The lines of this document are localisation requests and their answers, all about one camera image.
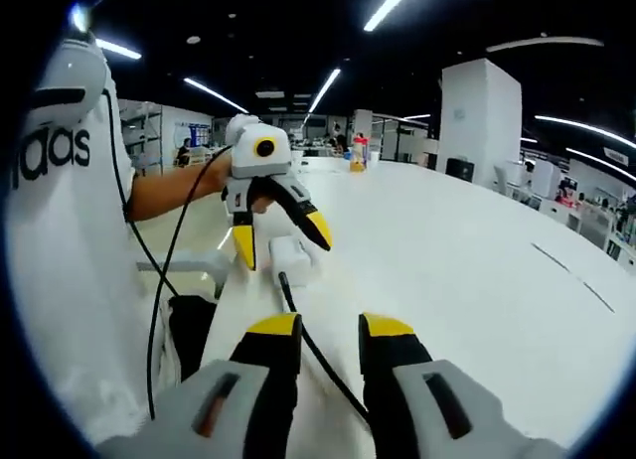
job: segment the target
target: office desk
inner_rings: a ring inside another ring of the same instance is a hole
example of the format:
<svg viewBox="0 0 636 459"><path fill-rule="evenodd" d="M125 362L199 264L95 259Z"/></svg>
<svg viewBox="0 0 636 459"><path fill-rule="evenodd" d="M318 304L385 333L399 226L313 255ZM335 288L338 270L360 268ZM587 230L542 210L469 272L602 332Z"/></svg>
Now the office desk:
<svg viewBox="0 0 636 459"><path fill-rule="evenodd" d="M634 278L575 232L492 191L418 166L381 162L354 174L340 159L308 161L300 178L334 247L312 248L320 272L294 295L354 393L362 397L357 316L391 315L410 324L434 358L495 392L521 431L571 445L634 353L636 301L627 298ZM262 269L266 241L295 227L277 206L255 227ZM268 273L237 260L204 362L226 359L244 331L281 304ZM370 457L371 438L306 347L304 355L288 457Z"/></svg>

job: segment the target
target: floor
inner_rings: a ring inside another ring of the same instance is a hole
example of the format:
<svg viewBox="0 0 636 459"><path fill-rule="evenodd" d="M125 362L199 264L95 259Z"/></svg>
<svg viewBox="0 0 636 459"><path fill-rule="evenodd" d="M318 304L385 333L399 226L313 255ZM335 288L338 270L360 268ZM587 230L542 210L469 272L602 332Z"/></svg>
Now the floor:
<svg viewBox="0 0 636 459"><path fill-rule="evenodd" d="M137 224L144 241L154 255L165 254L168 250L180 215L181 208L159 218ZM195 201L188 207L176 249L187 249L194 252L216 249L226 238L228 226L226 208L221 202L220 195L216 194ZM132 232L130 233L130 242L133 249L140 251ZM233 243L227 239L223 243L221 250L229 258L233 258L235 255ZM159 279L157 273L139 272L139 275L146 294L154 294ZM169 278L179 292L196 289L206 290L212 295L215 289L213 279L206 273L177 272L170 274Z"/></svg>

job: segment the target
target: black cable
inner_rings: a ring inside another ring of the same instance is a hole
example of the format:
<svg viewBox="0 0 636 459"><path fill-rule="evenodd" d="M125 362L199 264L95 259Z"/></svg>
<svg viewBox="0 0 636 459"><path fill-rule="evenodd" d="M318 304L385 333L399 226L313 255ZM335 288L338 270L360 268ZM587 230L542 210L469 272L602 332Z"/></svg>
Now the black cable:
<svg viewBox="0 0 636 459"><path fill-rule="evenodd" d="M114 132L114 119L112 116L112 99L110 98L110 93L108 92L107 89L105 89L102 94L104 94L106 96L106 101L108 102L108 122L110 124L110 154L112 155L112 169L115 172L115 181L117 182L117 190L119 191L119 198L121 199L121 206L122 206L122 210L124 211L124 213L126 212L126 195L123 192L123 184L121 183L121 176L119 174L119 168L117 167L117 154L116 154L116 148L115 148L115 132ZM170 289L170 291L172 292L173 295L178 296L179 294L177 293L177 290L175 289L175 287L172 285L172 283L170 283L170 281L165 278L164 273L161 271L161 267L159 266L159 264L157 263L157 261L155 260L155 257L152 256L152 253L150 253L150 250L148 249L148 246L146 245L146 242L144 242L143 237L141 236L141 233L139 232L139 229L137 228L137 225L135 224L134 221L131 221L129 219L126 219L128 221L128 223L130 224L130 228L132 229L132 233L135 234L135 237L137 237L137 241L139 242L139 245L141 246L141 249L143 250L143 253L146 254L146 257L148 257L148 260L150 260L150 263L152 264L152 266L154 267L154 269L157 271L157 273L159 274L160 277L164 278L164 281L166 282L166 285L168 285L168 288Z"/></svg>
<svg viewBox="0 0 636 459"><path fill-rule="evenodd" d="M195 191L199 187L201 180L203 179L208 168L214 163L219 156L228 151L231 146L227 146L218 153L215 153L212 158L205 164L197 179L195 180L190 192L188 193L188 197L186 198L186 202L183 205L183 209L181 210L181 215L179 216L179 220L177 221L177 225L175 227L174 233L172 234L172 240L170 241L170 247L168 247L168 253L166 254L166 260L163 264L163 272L161 278L159 279L159 284L157 285L157 293L155 295L155 302L152 307L152 320L150 321L150 335L148 337L148 351L146 354L146 389L148 393L148 409L150 411L150 419L154 420L155 418L155 404L152 397L152 342L155 335L155 327L157 325L157 312L159 310L159 300L161 298L161 290L163 288L163 284L166 281L166 273L168 272L168 268L170 268L170 261L172 260L172 253L174 252L175 245L177 244L177 238L179 237L179 232L181 231L181 225L183 224L183 219L186 216L186 212L188 211L188 206L192 203L192 200L195 196Z"/></svg>
<svg viewBox="0 0 636 459"><path fill-rule="evenodd" d="M298 310L296 310L296 305L294 304L294 299L291 295L291 288L289 288L289 281L287 280L287 275L285 274L285 272L278 273L278 280L280 280L280 286L282 287L282 294L285 297L285 300L287 301L287 306L289 307L289 310L291 310L294 313L298 313ZM302 329L302 338L307 343L309 350L311 350L311 352L314 354L314 356L316 357L316 360L318 360L318 363L320 363L320 366L323 368L327 376L331 379L332 382L334 382L334 384L338 387L338 389L345 396L345 398L349 400L351 405L354 406L354 409L356 409L358 414L360 414L360 416L367 422L367 424L369 424L369 412L367 411L367 409L364 406L362 406L362 404L358 401L356 396L351 392L351 390L345 384L345 382L343 382L338 376L338 374L334 371L334 369L331 368L331 365L329 365L329 362L327 362L327 359L322 354L320 349L316 346L313 339L309 335L309 332L307 332L307 330L304 327Z"/></svg>

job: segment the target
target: ceiling light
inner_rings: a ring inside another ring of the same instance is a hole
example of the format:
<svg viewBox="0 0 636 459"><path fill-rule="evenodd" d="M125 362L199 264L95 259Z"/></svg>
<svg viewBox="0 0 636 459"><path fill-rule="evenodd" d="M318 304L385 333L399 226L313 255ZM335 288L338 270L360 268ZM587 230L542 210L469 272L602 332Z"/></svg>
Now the ceiling light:
<svg viewBox="0 0 636 459"><path fill-rule="evenodd" d="M141 58L141 54L137 52L133 52L132 50L126 49L119 45L115 45L111 42L107 42L103 39L96 39L97 46L104 50L109 50L111 52L115 52L116 54L124 55L132 60L139 60Z"/></svg>
<svg viewBox="0 0 636 459"><path fill-rule="evenodd" d="M365 32L373 32L399 2L401 2L401 0L386 0L380 9L378 9L378 12L376 12L369 22L367 22L367 25L365 25Z"/></svg>
<svg viewBox="0 0 636 459"><path fill-rule="evenodd" d="M247 113L247 110L241 106L238 106L236 103L234 103L233 101L229 101L227 98L225 98L224 96L218 94L217 92L209 89L207 86L204 86L202 84L200 84L197 81L194 81L191 78L183 78L183 81L187 84L191 84L192 86L200 89L201 91L204 91L205 93L211 94L212 96L215 96L216 98L220 99L221 101L224 101L225 103L229 104L230 106L233 106L234 108L236 108L239 111L242 111L243 113Z"/></svg>
<svg viewBox="0 0 636 459"><path fill-rule="evenodd" d="M71 22L82 33L88 30L88 14L80 4L75 4L71 9Z"/></svg>
<svg viewBox="0 0 636 459"><path fill-rule="evenodd" d="M256 96L259 98L284 98L284 91L257 91Z"/></svg>
<svg viewBox="0 0 636 459"><path fill-rule="evenodd" d="M493 45L488 47L486 52L499 52L501 50L516 49L519 47L527 47L529 45L541 45L541 44L576 44L576 45L591 45L592 47L604 47L600 40L586 39L583 37L538 37L535 39L518 40L516 42L507 42L501 45Z"/></svg>
<svg viewBox="0 0 636 459"><path fill-rule="evenodd" d="M325 95L325 93L329 89L329 86L331 86L331 84L336 80L336 78L340 74L340 71L341 71L340 69L335 69L331 72L331 74L327 78L327 81L325 81L325 84L323 84L322 88L320 88L320 91L318 92L316 99L314 99L314 102L311 104L311 108L309 108L309 113L314 112L314 109L316 109L316 106L318 106L318 103L320 102L322 97Z"/></svg>
<svg viewBox="0 0 636 459"><path fill-rule="evenodd" d="M561 123L561 124L567 124L569 126L575 126L577 128L582 128L582 129L586 129L588 131L593 131L594 133L598 133L598 134L602 134L603 136L606 136L608 138L614 139L616 141L619 141L623 144L626 144L627 146L629 146L630 148L636 149L636 144L632 143L631 141L618 136L617 134L614 133L610 133L609 131L605 131L604 129L601 128L597 128L596 126L590 126L589 124L584 124L584 123L579 123L578 121L571 121L569 119L560 119L560 118L552 118L551 116L540 116L537 115L535 116L536 119L540 119L543 121L553 121L554 123Z"/></svg>
<svg viewBox="0 0 636 459"><path fill-rule="evenodd" d="M587 158L587 159L591 159L592 161L596 161L597 163L600 163L600 164L602 164L604 166L607 166L608 168L611 168L614 171L618 171L620 174L622 174L623 176L627 176L632 181L636 181L636 176L633 176L633 175L629 174L627 171L623 171L622 169L617 168L616 166L614 166L613 164L608 163L607 161L603 161L602 159L595 158L593 156L590 156L589 154L581 153L580 151L576 151L575 149L571 149L571 148L565 148L565 151L569 151L570 153L577 154L579 156L582 156L583 158Z"/></svg>
<svg viewBox="0 0 636 459"><path fill-rule="evenodd" d="M415 116L405 116L403 119L421 119L429 118L430 114L416 114Z"/></svg>

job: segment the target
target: shelving unit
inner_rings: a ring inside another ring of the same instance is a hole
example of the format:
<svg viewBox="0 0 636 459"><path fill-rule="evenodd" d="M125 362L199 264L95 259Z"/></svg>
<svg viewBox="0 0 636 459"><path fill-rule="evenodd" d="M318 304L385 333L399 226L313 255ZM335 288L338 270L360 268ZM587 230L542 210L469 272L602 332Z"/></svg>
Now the shelving unit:
<svg viewBox="0 0 636 459"><path fill-rule="evenodd" d="M163 146L161 142L163 108L159 106L158 111L150 112L149 107L150 103L140 103L139 111L141 111L141 114L137 114L126 119L121 119L121 127L124 133L126 152L132 160L132 165L141 176L145 176L146 170L153 166L159 166L161 174L163 175L164 168ZM138 137L139 140L126 143L126 137L128 139L130 137ZM148 159L148 143L156 142L159 143L159 149L154 150L154 153L158 152L158 159Z"/></svg>

